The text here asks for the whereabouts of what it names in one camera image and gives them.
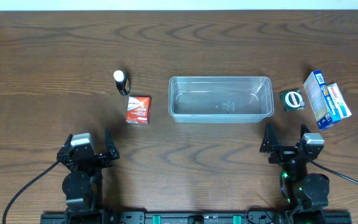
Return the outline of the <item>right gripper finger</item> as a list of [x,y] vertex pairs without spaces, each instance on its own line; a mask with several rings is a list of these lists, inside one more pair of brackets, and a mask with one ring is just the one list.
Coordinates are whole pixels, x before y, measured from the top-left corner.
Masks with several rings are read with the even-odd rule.
[[275,147],[279,145],[279,141],[273,129],[273,125],[268,123],[265,127],[265,134],[259,149],[261,153],[271,153]]
[[301,139],[302,140],[309,140],[310,139],[310,134],[311,134],[311,131],[309,130],[307,125],[302,124],[301,129],[300,129],[300,137],[301,137]]

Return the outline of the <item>blue Kool Fever box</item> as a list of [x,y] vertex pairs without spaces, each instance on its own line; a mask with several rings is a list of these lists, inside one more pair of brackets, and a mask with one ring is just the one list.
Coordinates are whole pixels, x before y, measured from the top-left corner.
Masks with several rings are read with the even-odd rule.
[[312,71],[303,87],[320,130],[328,129],[341,120],[321,70]]

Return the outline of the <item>dark green round-logo box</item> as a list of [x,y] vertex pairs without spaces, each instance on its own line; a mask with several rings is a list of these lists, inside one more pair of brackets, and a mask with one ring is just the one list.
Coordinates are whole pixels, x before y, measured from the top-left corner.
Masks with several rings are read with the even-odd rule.
[[280,99],[286,113],[302,110],[305,107],[305,102],[300,90],[281,92]]

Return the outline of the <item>white Panadol packet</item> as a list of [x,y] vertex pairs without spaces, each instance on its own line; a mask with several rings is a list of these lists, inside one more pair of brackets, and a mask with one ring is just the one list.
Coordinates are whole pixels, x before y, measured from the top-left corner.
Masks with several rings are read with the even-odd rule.
[[328,85],[328,91],[334,104],[335,115],[340,116],[340,119],[350,117],[352,113],[347,107],[337,83]]

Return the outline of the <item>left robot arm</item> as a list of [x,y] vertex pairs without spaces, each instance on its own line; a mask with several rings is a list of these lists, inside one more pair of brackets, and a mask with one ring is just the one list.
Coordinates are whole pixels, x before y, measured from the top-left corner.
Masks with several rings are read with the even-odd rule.
[[83,133],[70,134],[58,151],[57,161],[70,170],[62,183],[69,211],[87,212],[103,207],[102,170],[119,159],[108,129],[105,130],[105,148],[105,152],[96,154],[90,133]]

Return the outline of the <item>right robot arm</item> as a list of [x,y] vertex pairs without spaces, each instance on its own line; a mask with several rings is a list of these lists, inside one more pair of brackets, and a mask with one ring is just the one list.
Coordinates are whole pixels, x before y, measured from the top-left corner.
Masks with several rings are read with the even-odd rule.
[[268,153],[268,162],[282,167],[280,185],[293,212],[308,212],[328,206],[329,179],[326,175],[309,173],[307,163],[318,157],[324,147],[319,133],[301,125],[300,139],[294,146],[279,143],[273,126],[266,125],[260,152]]

